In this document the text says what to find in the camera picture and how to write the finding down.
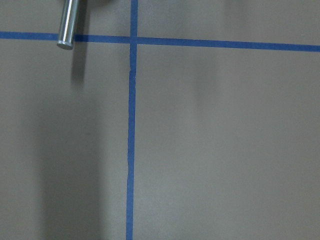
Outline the steel ice scoop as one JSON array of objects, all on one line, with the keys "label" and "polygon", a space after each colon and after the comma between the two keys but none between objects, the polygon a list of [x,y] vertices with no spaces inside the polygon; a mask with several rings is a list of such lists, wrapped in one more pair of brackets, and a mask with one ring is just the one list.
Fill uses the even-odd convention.
[{"label": "steel ice scoop", "polygon": [[64,50],[72,50],[79,14],[79,0],[65,0],[60,21],[57,46]]}]

